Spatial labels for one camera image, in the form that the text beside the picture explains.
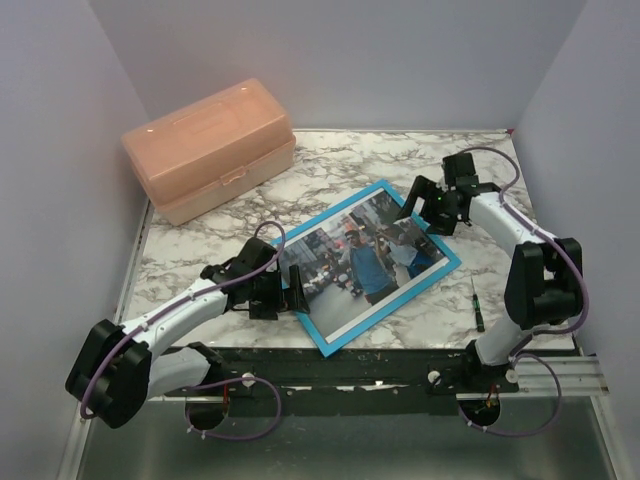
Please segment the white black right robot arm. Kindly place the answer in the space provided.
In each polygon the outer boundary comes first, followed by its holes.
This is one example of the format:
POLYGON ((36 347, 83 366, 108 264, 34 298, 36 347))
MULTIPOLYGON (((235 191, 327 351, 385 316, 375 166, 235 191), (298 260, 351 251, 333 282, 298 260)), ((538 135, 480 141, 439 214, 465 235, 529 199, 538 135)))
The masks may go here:
POLYGON ((539 335, 564 335, 586 320, 589 295, 582 274, 582 247, 560 238, 521 214, 506 198, 507 188, 483 182, 475 169, 474 149, 442 161, 443 180, 415 178, 399 217, 413 213, 428 230, 450 236, 458 224, 472 224, 491 236, 511 259, 504 292, 505 314, 469 350, 460 379, 480 392, 496 380, 496 366, 515 360, 539 335))

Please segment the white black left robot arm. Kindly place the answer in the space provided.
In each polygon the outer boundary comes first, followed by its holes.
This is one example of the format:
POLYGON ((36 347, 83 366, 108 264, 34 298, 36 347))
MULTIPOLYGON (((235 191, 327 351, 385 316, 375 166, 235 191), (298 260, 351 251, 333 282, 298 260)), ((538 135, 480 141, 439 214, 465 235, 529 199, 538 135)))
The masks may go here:
POLYGON ((309 312, 299 267, 280 267, 283 251, 252 237, 237 256, 205 266, 185 291, 155 310, 122 324, 107 319, 95 324, 65 382, 80 403, 81 417, 119 428, 153 396, 189 387, 201 395, 214 393, 222 372, 205 349, 170 348, 238 305, 261 320, 275 320, 285 311, 309 312))

